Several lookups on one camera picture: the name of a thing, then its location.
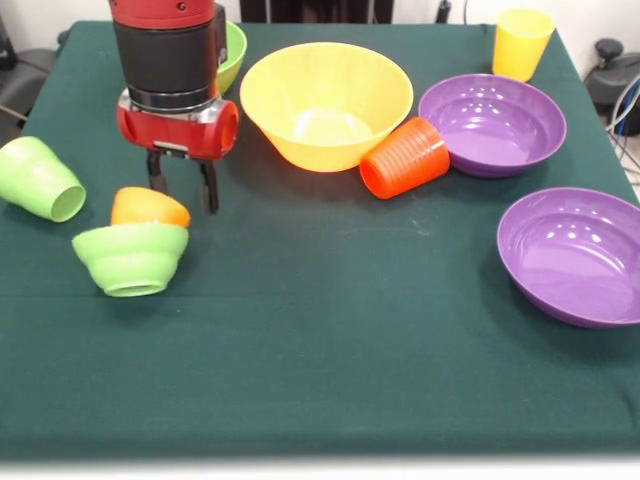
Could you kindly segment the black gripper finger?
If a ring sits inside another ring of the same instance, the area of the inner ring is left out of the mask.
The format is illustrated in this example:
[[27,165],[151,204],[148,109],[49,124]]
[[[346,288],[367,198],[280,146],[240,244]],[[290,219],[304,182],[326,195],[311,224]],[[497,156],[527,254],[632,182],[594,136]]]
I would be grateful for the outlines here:
[[146,167],[149,179],[149,186],[152,190],[166,193],[167,182],[161,167],[162,150],[147,150]]
[[209,215],[215,215],[219,210],[217,175],[213,162],[200,162],[200,172],[203,178],[202,206]]

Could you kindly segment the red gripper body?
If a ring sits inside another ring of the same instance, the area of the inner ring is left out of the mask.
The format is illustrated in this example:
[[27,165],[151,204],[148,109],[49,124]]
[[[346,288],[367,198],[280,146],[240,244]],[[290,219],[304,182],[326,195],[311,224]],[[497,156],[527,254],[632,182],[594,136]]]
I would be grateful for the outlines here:
[[220,97],[190,112],[158,113],[140,109],[127,89],[118,99],[116,118],[132,144],[204,161],[223,158],[233,148],[239,126],[236,104]]

